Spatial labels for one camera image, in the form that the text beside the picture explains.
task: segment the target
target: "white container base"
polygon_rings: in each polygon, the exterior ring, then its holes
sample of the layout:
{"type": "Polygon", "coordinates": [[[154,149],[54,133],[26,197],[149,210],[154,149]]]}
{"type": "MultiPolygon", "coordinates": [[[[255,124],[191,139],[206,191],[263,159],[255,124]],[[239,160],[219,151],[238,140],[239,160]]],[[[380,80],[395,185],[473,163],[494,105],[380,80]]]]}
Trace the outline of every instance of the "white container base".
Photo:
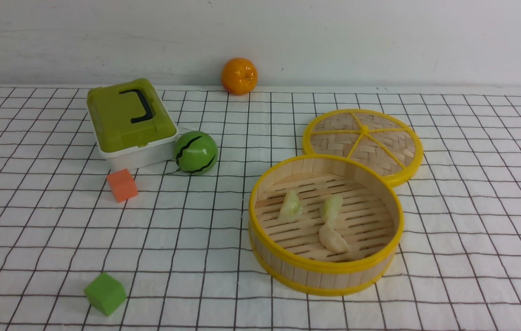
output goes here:
{"type": "Polygon", "coordinates": [[[97,138],[97,134],[94,131],[94,127],[92,133],[94,134],[95,140],[97,141],[97,147],[99,148],[101,156],[109,162],[111,172],[116,172],[123,169],[134,170],[137,168],[147,167],[152,164],[173,160],[174,142],[178,139],[179,133],[177,125],[174,123],[174,121],[172,122],[172,125],[174,125],[174,128],[177,130],[177,132],[172,137],[152,141],[144,147],[131,147],[112,153],[106,153],[102,151],[101,145],[99,144],[99,139],[97,138]]]}

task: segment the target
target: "green ball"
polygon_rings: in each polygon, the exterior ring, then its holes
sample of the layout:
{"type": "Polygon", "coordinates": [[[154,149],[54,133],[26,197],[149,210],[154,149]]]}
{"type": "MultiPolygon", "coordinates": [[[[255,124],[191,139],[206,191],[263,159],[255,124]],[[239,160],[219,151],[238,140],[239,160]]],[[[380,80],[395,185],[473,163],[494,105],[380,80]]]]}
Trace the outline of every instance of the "green ball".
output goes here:
{"type": "Polygon", "coordinates": [[[218,145],[206,133],[187,132],[174,146],[174,160],[184,172],[193,175],[204,174],[218,161],[218,145]]]}

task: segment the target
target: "black handle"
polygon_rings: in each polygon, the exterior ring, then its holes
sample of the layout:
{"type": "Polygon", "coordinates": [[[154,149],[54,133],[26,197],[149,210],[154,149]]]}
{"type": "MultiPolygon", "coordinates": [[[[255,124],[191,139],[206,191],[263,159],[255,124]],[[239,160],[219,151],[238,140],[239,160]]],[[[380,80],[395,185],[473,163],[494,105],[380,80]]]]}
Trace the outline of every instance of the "black handle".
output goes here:
{"type": "Polygon", "coordinates": [[[140,98],[140,101],[142,102],[142,107],[144,107],[144,110],[146,111],[144,116],[136,117],[135,119],[131,119],[130,121],[132,122],[132,124],[151,120],[154,117],[154,114],[152,113],[152,109],[149,106],[148,101],[146,100],[146,97],[144,96],[142,91],[133,89],[133,90],[119,92],[119,94],[130,93],[130,92],[135,92],[138,95],[138,98],[140,98]]]}

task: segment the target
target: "bamboo steamer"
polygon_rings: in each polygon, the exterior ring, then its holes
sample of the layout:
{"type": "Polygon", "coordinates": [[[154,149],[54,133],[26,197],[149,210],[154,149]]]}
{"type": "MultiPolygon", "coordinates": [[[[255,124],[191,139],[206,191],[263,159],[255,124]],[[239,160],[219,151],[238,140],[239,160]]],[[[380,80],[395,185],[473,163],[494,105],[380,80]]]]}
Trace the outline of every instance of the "bamboo steamer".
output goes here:
{"type": "Polygon", "coordinates": [[[254,255],[277,281],[312,295],[361,291],[383,276],[403,233],[403,212],[391,186],[363,164],[336,155],[308,154],[271,167],[250,195],[248,233],[254,255]],[[304,205],[290,223],[277,221],[288,190],[304,205]],[[319,241],[319,208],[343,197],[336,231],[351,250],[336,254],[319,241]]]}
{"type": "Polygon", "coordinates": [[[392,187],[412,178],[424,159],[422,143],[409,126],[367,109],[340,109],[316,117],[303,132],[303,152],[363,164],[392,187]]]}

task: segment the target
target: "orange cube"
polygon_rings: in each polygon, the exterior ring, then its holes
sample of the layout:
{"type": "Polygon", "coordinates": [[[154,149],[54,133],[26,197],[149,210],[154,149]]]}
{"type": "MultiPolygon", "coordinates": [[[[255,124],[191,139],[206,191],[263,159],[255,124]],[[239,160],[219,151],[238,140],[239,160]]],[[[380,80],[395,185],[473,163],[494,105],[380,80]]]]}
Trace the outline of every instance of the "orange cube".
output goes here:
{"type": "Polygon", "coordinates": [[[107,175],[107,182],[109,182],[111,193],[113,193],[117,203],[126,201],[127,199],[138,195],[136,182],[134,182],[134,178],[127,169],[107,175]]]}

